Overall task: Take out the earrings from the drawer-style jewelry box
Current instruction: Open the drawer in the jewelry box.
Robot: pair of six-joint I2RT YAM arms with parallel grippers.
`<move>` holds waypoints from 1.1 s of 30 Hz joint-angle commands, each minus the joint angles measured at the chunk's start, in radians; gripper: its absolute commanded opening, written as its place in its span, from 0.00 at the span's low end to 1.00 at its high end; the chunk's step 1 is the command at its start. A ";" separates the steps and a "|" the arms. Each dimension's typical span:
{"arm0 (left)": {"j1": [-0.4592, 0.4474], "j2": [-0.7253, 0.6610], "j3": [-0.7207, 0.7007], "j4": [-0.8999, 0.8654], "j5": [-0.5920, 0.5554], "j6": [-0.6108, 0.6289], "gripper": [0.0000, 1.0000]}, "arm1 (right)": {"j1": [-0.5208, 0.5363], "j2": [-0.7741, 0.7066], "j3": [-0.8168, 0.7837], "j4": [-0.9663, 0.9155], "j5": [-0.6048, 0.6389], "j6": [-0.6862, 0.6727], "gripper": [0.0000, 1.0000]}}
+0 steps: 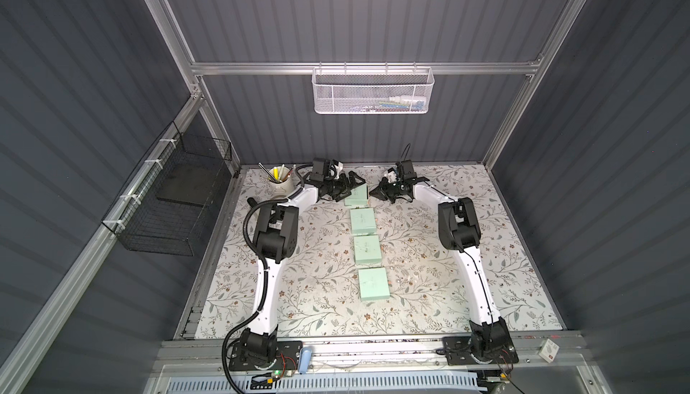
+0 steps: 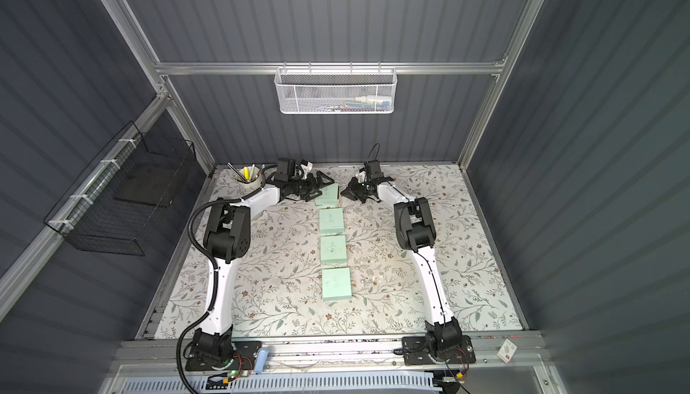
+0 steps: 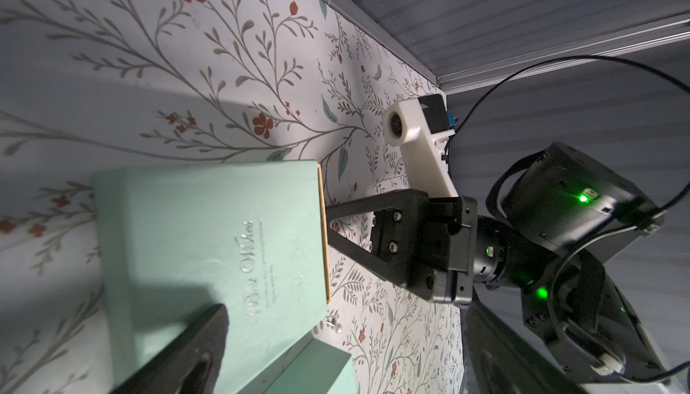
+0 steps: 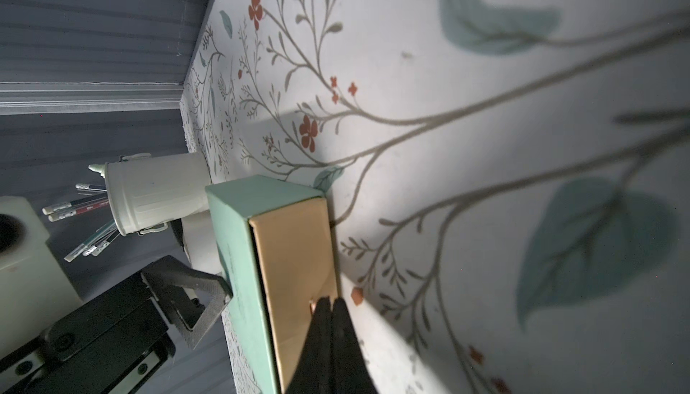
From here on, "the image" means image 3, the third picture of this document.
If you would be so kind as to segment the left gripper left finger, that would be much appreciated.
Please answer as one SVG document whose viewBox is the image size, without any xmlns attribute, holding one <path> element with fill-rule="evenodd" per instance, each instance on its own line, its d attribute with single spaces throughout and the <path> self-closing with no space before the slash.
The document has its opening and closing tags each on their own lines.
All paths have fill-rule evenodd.
<svg viewBox="0 0 690 394">
<path fill-rule="evenodd" d="M 226 306 L 214 304 L 114 394 L 212 393 L 226 351 Z"/>
</svg>

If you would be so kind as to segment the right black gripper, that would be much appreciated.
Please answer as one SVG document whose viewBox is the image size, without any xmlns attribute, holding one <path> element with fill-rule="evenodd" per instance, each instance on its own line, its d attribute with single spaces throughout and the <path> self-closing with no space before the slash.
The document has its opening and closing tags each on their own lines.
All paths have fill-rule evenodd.
<svg viewBox="0 0 690 394">
<path fill-rule="evenodd" d="M 359 214 L 374 216 L 372 248 L 366 250 L 329 230 L 331 247 L 404 289 L 413 282 L 413 263 L 420 253 L 424 300 L 451 305 L 472 302 L 478 225 L 475 199 L 429 201 L 423 191 L 402 189 L 331 205 L 326 220 L 333 223 Z"/>
</svg>

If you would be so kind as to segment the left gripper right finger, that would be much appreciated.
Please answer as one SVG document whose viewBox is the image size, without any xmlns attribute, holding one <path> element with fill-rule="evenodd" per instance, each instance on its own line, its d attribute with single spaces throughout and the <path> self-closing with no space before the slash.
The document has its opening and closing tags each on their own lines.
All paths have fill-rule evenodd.
<svg viewBox="0 0 690 394">
<path fill-rule="evenodd" d="M 465 344 L 481 393 L 583 393 L 479 301 L 467 311 Z"/>
</svg>

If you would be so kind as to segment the mint jewelry box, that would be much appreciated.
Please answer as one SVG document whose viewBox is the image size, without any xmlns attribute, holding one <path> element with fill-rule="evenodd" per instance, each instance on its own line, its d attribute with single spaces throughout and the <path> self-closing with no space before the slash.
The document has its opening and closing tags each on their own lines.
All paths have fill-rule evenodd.
<svg viewBox="0 0 690 394">
<path fill-rule="evenodd" d="M 240 393 L 359 393 L 351 355 L 311 334 L 280 354 Z"/>
<path fill-rule="evenodd" d="M 314 161 L 136 167 L 93 175 L 115 383 L 216 303 L 216 392 L 238 393 L 327 313 Z"/>
</svg>

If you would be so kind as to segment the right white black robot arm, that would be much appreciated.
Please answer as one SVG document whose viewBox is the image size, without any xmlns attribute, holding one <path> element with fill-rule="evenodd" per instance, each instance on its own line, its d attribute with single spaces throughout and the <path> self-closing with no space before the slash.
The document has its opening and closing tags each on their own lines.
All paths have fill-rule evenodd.
<svg viewBox="0 0 690 394">
<path fill-rule="evenodd" d="M 670 391 L 640 319 L 605 263 L 656 232 L 664 207 L 571 146 L 553 143 L 507 171 L 479 214 L 467 196 L 403 189 L 332 205 L 328 221 L 372 213 L 372 247 L 337 232 L 330 244 L 377 277 L 422 300 L 490 318 L 474 290 L 517 288 L 522 319 L 578 384 Z"/>
</svg>

